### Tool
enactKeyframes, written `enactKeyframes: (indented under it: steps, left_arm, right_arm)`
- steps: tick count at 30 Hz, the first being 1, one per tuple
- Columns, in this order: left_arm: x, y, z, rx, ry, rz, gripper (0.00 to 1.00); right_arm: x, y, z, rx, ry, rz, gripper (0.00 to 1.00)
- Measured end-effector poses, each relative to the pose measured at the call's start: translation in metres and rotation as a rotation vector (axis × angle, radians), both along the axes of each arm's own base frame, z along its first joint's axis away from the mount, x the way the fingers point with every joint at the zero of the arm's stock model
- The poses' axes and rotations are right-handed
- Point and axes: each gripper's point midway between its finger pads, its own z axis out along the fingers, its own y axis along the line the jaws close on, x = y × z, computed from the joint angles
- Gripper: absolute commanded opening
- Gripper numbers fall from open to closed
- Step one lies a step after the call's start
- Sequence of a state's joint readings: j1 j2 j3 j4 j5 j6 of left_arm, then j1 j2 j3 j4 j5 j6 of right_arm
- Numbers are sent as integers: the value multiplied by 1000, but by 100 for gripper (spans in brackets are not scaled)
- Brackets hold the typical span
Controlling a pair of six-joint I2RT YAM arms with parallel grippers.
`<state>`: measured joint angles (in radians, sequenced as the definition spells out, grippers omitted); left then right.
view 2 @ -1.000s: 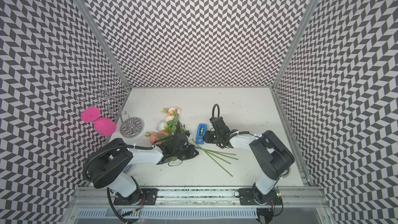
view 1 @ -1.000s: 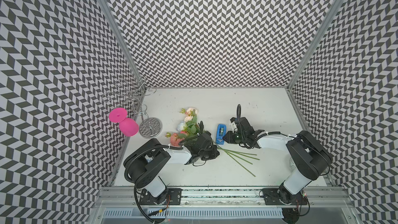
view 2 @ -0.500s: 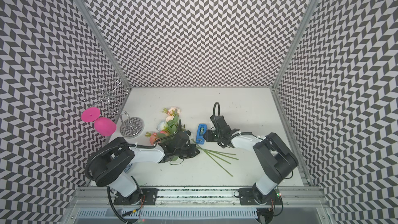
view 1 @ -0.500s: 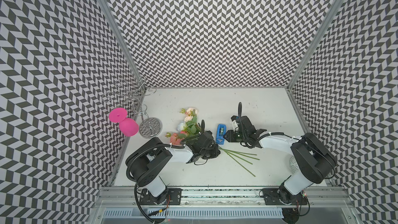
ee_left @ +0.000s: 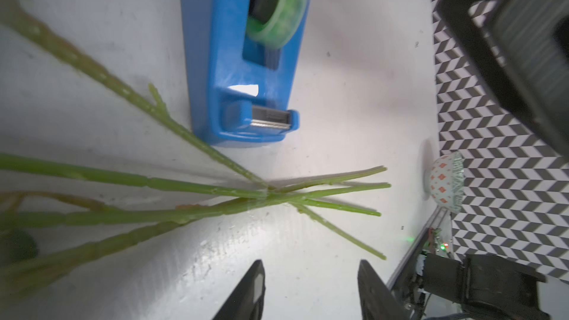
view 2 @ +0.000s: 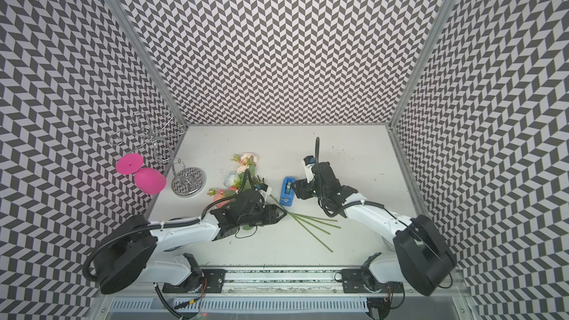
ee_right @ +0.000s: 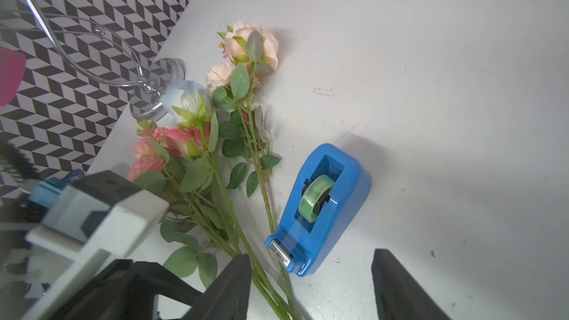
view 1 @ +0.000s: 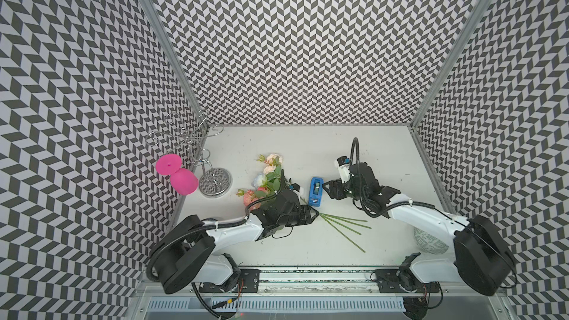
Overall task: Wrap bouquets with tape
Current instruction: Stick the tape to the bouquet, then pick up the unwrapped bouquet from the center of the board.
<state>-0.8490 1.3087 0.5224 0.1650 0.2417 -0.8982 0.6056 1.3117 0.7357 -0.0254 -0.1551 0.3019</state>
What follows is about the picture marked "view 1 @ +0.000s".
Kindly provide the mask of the artificial rose bouquet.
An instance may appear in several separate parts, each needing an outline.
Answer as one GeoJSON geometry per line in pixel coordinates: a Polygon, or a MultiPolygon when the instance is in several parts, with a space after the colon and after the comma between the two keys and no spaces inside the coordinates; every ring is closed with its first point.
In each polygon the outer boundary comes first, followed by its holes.
{"type": "MultiPolygon", "coordinates": [[[[263,198],[269,198],[276,195],[279,188],[286,185],[291,186],[291,182],[280,182],[279,176],[283,172],[282,163],[283,158],[277,153],[270,153],[266,156],[259,155],[257,160],[264,164],[264,170],[256,175],[251,183],[251,188],[239,188],[236,196],[242,198],[244,206],[248,210],[256,210],[260,208],[261,203],[254,204],[263,198]]],[[[320,213],[319,217],[328,223],[336,232],[346,238],[352,245],[358,248],[361,252],[366,253],[365,249],[355,242],[344,231],[350,231],[358,236],[362,233],[355,229],[364,228],[371,229],[367,225],[367,221],[363,219],[352,219],[344,216],[337,216],[330,213],[320,213]]]]}

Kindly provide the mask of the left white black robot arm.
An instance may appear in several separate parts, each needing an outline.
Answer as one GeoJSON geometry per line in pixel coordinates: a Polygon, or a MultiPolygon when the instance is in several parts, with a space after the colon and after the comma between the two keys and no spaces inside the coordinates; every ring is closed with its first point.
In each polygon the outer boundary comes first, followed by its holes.
{"type": "Polygon", "coordinates": [[[311,225],[318,217],[316,209],[302,204],[298,193],[289,189],[254,201],[241,218],[188,216],[151,250],[146,277],[167,294],[201,283],[229,292],[238,286],[242,270],[225,249],[272,237],[280,228],[311,225]]]}

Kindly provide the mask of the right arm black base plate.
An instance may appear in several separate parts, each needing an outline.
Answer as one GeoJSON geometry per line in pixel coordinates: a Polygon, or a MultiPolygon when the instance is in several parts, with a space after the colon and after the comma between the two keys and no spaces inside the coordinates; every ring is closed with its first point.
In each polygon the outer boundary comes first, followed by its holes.
{"type": "Polygon", "coordinates": [[[376,269],[370,280],[378,285],[380,293],[409,293],[427,296],[440,292],[438,283],[421,283],[410,271],[400,271],[396,268],[376,269]]]}

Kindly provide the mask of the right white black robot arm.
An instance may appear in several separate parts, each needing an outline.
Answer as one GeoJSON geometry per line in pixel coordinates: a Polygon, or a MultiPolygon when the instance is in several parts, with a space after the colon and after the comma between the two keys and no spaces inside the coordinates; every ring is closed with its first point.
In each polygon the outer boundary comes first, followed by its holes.
{"type": "Polygon", "coordinates": [[[323,185],[330,198],[351,198],[370,218],[404,222],[447,248],[442,253],[408,256],[398,269],[401,288],[410,291],[416,284],[454,282],[493,296],[505,286],[506,278],[516,274],[514,255],[488,218],[446,213],[433,204],[413,200],[396,188],[379,184],[365,162],[354,163],[342,156],[335,165],[339,178],[323,185]]]}

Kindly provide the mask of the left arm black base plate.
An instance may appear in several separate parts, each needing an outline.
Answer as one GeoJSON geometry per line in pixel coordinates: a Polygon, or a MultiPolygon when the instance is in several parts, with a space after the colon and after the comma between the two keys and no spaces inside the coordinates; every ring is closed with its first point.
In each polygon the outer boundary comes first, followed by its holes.
{"type": "Polygon", "coordinates": [[[259,290],[260,269],[241,269],[222,285],[201,283],[200,293],[257,293],[259,290]]]}

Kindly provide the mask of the blue tape dispenser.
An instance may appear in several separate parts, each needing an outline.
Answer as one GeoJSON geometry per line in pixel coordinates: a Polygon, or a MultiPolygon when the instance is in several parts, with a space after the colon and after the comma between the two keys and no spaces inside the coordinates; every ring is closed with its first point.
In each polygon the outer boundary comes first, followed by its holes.
{"type": "Polygon", "coordinates": [[[320,177],[313,177],[311,179],[311,186],[309,189],[308,204],[312,207],[319,207],[322,202],[323,185],[324,181],[320,177]]]}

